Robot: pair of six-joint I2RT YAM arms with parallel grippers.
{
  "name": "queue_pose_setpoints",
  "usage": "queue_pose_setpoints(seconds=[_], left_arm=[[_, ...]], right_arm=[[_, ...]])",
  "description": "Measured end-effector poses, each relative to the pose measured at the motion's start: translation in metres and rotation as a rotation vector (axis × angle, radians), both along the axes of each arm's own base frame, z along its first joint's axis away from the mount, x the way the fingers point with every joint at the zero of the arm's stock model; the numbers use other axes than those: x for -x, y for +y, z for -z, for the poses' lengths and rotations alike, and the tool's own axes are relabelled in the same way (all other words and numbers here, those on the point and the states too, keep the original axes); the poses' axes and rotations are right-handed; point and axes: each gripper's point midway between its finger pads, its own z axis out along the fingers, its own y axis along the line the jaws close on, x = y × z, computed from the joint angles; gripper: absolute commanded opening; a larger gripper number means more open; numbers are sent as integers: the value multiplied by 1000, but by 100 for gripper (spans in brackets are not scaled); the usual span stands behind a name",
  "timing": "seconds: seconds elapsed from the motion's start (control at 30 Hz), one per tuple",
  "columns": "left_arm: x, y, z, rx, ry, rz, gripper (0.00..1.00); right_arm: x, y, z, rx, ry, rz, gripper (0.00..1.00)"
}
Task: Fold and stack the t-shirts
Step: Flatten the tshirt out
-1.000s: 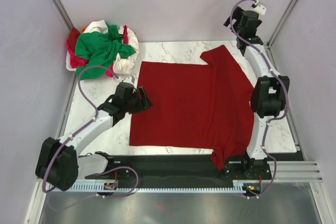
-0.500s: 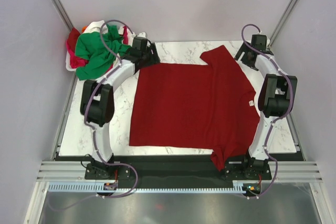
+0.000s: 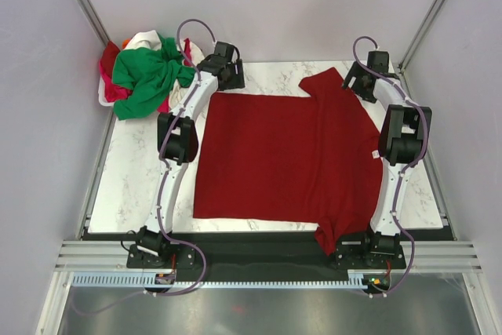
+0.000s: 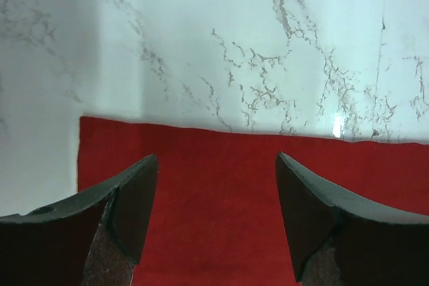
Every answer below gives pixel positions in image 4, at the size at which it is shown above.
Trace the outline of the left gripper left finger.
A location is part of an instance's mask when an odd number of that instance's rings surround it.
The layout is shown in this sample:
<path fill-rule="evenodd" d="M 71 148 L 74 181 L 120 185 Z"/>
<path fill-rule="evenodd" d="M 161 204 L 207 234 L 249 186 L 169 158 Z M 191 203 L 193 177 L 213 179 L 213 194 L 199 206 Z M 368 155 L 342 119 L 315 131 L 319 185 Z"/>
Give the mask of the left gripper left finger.
<path fill-rule="evenodd" d="M 157 177 L 148 155 L 71 197 L 1 217 L 1 284 L 130 285 Z"/>

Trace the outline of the dark red t shirt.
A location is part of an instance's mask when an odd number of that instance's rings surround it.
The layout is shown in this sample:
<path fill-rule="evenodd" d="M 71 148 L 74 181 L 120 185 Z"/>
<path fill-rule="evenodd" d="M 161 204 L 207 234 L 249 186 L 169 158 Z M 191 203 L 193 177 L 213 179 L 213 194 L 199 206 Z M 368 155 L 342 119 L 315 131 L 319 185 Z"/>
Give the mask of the dark red t shirt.
<path fill-rule="evenodd" d="M 428 146 L 234 134 L 80 118 L 78 187 L 159 161 L 134 285 L 293 285 L 275 180 L 284 152 L 367 198 L 428 213 Z"/>

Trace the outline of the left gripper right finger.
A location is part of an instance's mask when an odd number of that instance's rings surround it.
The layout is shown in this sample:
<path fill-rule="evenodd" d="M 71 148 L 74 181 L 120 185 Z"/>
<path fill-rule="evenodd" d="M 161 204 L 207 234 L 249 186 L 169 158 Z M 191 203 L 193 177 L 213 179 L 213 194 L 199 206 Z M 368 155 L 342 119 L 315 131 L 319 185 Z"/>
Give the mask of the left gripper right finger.
<path fill-rule="evenodd" d="M 279 153 L 275 174 L 301 285 L 427 285 L 428 216 L 374 202 Z"/>

